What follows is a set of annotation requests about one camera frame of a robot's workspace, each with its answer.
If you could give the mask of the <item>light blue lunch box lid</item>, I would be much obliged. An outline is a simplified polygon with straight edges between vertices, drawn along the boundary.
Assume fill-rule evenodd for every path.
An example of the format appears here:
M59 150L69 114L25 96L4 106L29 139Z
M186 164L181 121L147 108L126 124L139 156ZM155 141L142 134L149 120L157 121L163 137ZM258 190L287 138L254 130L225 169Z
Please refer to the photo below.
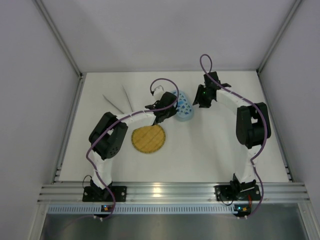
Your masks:
M194 112L193 106L190 103L188 96L182 90L179 90L177 112Z

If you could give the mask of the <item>metal serving tongs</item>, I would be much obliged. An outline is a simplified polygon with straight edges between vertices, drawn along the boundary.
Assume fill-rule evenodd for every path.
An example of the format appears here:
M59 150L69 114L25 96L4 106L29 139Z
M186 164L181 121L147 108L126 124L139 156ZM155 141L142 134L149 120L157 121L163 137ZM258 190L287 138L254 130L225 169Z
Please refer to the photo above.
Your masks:
M120 83L115 88L101 95L106 104L118 113L125 114L133 111L132 102L123 84Z

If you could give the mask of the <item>light blue lunch box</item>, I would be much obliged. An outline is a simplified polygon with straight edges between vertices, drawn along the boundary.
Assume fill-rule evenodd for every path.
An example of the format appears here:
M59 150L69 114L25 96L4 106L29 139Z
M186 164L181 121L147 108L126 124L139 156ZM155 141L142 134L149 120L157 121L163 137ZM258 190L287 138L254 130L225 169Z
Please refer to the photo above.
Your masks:
M179 111L174 115L175 119L179 122L186 122L194 117L193 111Z

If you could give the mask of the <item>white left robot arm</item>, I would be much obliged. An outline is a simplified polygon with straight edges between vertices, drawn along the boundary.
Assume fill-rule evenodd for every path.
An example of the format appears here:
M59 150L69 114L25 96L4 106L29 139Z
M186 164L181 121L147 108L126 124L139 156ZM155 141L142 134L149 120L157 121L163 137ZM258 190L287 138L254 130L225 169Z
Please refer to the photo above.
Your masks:
M162 97L143 110L117 116L106 112L91 134L86 159L93 167L90 186L99 195L111 193L113 158L120 151L129 128L154 126L171 118L178 111L178 96L166 91Z

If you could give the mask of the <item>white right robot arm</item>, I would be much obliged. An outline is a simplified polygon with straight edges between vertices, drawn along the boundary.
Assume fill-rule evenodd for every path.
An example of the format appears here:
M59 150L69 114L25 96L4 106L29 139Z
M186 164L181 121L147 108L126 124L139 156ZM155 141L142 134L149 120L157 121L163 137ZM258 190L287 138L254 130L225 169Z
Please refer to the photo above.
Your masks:
M262 197L257 182L254 159L262 152L271 136L268 107L264 102L252 103L238 95L228 83L221 83L217 72L204 74L204 83L198 86L194 105L209 108L213 101L227 107L235 115L235 136L240 156L235 160L235 172L227 190L221 189L222 200L258 201Z

